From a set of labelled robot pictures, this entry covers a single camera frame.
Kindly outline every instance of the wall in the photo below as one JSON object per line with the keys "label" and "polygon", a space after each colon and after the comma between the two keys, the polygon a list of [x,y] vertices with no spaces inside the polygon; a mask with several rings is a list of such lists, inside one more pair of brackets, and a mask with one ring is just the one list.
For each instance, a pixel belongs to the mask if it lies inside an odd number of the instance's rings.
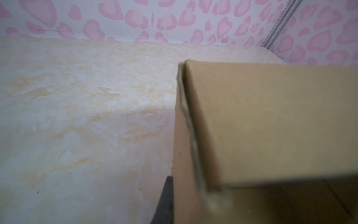
{"label": "wall", "polygon": [[358,65],[358,0],[304,1],[270,50],[287,63]]}
{"label": "wall", "polygon": [[287,0],[2,0],[0,35],[261,46]]}

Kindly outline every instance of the marble surface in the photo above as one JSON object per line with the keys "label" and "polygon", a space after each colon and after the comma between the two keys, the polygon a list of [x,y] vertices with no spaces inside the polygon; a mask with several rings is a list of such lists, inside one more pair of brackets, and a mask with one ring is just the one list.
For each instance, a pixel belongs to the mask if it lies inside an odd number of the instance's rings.
{"label": "marble surface", "polygon": [[171,173],[177,64],[265,48],[0,37],[0,223],[149,223]]}

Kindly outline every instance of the brown cardboard box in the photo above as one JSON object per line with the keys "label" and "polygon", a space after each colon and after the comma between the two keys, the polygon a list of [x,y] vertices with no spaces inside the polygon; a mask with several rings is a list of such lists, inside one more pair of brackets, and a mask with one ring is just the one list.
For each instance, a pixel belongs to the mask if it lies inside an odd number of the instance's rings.
{"label": "brown cardboard box", "polygon": [[186,61],[175,112],[176,224],[355,220],[357,67]]}

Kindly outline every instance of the beige marble pattern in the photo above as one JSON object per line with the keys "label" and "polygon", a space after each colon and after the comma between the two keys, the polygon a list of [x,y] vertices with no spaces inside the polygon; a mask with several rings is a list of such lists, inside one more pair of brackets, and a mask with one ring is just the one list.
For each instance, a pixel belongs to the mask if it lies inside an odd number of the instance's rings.
{"label": "beige marble pattern", "polygon": [[0,223],[149,223],[171,173],[177,64],[264,48],[0,37]]}

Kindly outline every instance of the pink heart wallpaper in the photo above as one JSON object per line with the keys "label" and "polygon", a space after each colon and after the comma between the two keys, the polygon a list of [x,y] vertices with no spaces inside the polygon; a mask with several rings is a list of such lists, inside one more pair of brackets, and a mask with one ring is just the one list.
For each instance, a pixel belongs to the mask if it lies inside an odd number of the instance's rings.
{"label": "pink heart wallpaper", "polygon": [[358,0],[304,1],[270,51],[287,63],[358,66]]}
{"label": "pink heart wallpaper", "polygon": [[288,2],[3,0],[0,35],[260,47]]}

